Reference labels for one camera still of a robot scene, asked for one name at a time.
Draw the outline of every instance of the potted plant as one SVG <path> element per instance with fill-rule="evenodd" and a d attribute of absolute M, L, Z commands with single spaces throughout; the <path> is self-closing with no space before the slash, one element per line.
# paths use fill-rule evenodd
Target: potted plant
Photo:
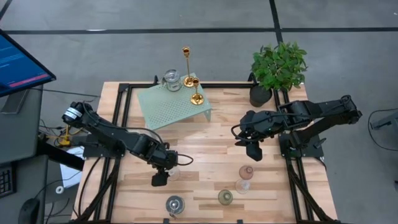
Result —
<path fill-rule="evenodd" d="M 262 106 L 272 97 L 272 90 L 290 90 L 292 86 L 300 88 L 304 82 L 302 72 L 307 70 L 303 55 L 306 51 L 294 44 L 279 43 L 275 48 L 271 44 L 262 46 L 260 52 L 253 54 L 251 71 L 258 84 L 250 89 L 250 104 Z"/>

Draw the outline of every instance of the green plant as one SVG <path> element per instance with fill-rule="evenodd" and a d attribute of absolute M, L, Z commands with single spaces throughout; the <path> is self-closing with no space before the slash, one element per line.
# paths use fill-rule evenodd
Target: green plant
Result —
<path fill-rule="evenodd" d="M 260 52 L 253 54 L 254 63 L 251 71 L 266 90 L 270 88 L 290 90 L 292 86 L 300 88 L 304 82 L 302 72 L 307 70 L 303 55 L 306 51 L 294 44 L 281 42 L 277 47 L 262 46 Z"/>

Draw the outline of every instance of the keyboard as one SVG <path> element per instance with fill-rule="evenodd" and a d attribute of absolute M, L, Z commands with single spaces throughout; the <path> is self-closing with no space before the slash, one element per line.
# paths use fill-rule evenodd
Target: keyboard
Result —
<path fill-rule="evenodd" d="M 0 198 L 17 192 L 16 171 L 12 164 L 0 166 Z"/>

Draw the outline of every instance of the monitor screen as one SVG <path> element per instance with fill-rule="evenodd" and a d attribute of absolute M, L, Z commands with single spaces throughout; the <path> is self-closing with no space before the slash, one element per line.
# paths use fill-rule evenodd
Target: monitor screen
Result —
<path fill-rule="evenodd" d="M 10 37 L 0 35 L 0 97 L 54 79 L 53 74 Z"/>

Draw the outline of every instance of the black plant pot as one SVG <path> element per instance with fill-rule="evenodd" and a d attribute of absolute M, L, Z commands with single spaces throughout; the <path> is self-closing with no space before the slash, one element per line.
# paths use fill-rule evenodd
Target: black plant pot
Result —
<path fill-rule="evenodd" d="M 250 104 L 260 107 L 272 97 L 272 90 L 266 90 L 263 86 L 255 85 L 250 88 Z"/>

